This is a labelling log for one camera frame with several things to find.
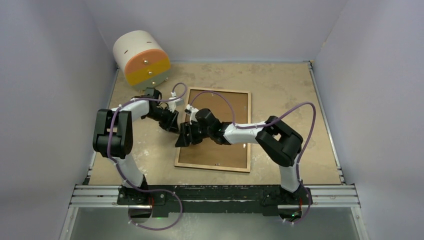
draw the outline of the white wall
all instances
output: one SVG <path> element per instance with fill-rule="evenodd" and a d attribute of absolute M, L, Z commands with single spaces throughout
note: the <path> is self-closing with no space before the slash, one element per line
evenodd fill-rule
<path fill-rule="evenodd" d="M 1 0 L 0 33 L 1 239 L 58 239 L 113 57 L 83 0 Z"/>
<path fill-rule="evenodd" d="M 150 32 L 176 61 L 314 59 L 347 0 L 86 0 L 112 49 Z"/>
<path fill-rule="evenodd" d="M 424 2 L 350 0 L 314 72 L 371 239 L 422 239 Z"/>

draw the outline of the wooden table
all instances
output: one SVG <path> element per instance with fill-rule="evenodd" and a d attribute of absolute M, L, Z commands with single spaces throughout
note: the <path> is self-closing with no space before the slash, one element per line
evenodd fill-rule
<path fill-rule="evenodd" d="M 157 86 L 164 98 L 172 87 L 184 82 L 189 87 L 231 89 L 251 92 L 251 121 L 279 116 L 304 101 L 313 102 L 317 119 L 312 138 L 300 162 L 305 184 L 341 184 L 331 142 L 327 133 L 314 84 L 306 63 L 173 63 L 169 80 Z M 131 88 L 120 72 L 110 108 L 126 103 L 140 92 Z M 177 108 L 183 113 L 182 106 Z M 304 106 L 284 118 L 304 139 L 311 127 L 312 109 Z M 138 169 L 151 185 L 249 185 L 278 184 L 278 166 L 258 144 L 251 146 L 250 173 L 175 167 L 177 135 L 165 132 L 151 119 L 133 122 L 132 154 Z M 97 154 L 90 185 L 120 185 L 112 163 Z"/>

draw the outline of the brown board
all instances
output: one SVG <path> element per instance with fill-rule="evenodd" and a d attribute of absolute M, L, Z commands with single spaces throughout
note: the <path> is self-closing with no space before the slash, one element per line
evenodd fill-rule
<path fill-rule="evenodd" d="M 185 104 L 191 103 L 196 95 L 206 90 L 218 92 L 230 102 L 235 112 L 236 123 L 251 123 L 251 93 L 249 91 L 190 87 Z M 216 94 L 203 93 L 196 98 L 193 107 L 210 109 L 221 122 L 232 121 L 230 107 Z M 181 119 L 184 122 L 188 120 L 189 116 L 186 114 Z M 205 138 L 200 144 L 177 148 L 175 166 L 249 173 L 251 145 L 250 143 L 218 145 L 213 140 Z"/>

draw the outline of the toy drawer cabinet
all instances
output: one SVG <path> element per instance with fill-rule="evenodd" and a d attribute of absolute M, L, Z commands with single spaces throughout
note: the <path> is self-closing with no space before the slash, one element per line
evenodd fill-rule
<path fill-rule="evenodd" d="M 170 59 L 146 31 L 132 31 L 118 38 L 113 56 L 126 81 L 138 91 L 156 87 L 168 78 Z"/>

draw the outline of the wooden frame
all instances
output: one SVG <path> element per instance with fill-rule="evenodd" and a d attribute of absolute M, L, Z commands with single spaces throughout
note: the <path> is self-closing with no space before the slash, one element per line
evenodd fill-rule
<path fill-rule="evenodd" d="M 252 117 L 252 95 L 250 91 L 243 90 L 228 90 L 228 89 L 215 89 L 215 88 L 206 88 L 206 87 L 189 87 L 188 95 L 184 101 L 184 106 L 189 104 L 190 94 L 192 90 L 196 91 L 214 91 L 214 92 L 225 92 L 225 93 L 237 93 L 237 94 L 247 94 L 247 122 L 239 122 L 240 124 L 251 123 Z M 186 114 L 182 114 L 180 117 L 181 123 L 185 121 Z M 214 165 L 203 165 L 203 164 L 193 164 L 193 163 L 183 163 L 179 162 L 181 148 L 176 149 L 175 155 L 175 167 L 185 167 L 185 168 L 196 168 L 196 169 L 209 169 L 209 170 L 220 170 L 220 171 L 231 171 L 231 172 L 242 172 L 250 173 L 251 171 L 251 144 L 247 143 L 247 165 L 246 168 L 241 167 L 230 167 L 230 166 L 214 166 Z"/>

